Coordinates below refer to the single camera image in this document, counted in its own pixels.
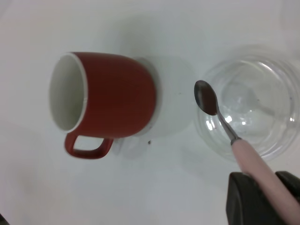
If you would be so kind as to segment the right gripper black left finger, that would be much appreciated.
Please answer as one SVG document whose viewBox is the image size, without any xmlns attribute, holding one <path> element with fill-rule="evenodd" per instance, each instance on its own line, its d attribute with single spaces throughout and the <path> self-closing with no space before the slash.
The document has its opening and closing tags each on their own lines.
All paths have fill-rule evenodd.
<svg viewBox="0 0 300 225">
<path fill-rule="evenodd" d="M 248 175 L 229 175 L 226 215 L 230 225 L 284 225 L 257 183 Z"/>
</svg>

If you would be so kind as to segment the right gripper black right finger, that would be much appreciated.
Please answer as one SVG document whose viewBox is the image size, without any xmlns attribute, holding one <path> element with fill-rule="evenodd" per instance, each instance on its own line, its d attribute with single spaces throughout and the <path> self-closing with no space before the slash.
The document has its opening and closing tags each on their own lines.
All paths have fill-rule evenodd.
<svg viewBox="0 0 300 225">
<path fill-rule="evenodd" d="M 300 179 L 287 171 L 275 172 L 284 186 L 289 190 L 291 195 L 297 200 L 300 200 Z"/>
</svg>

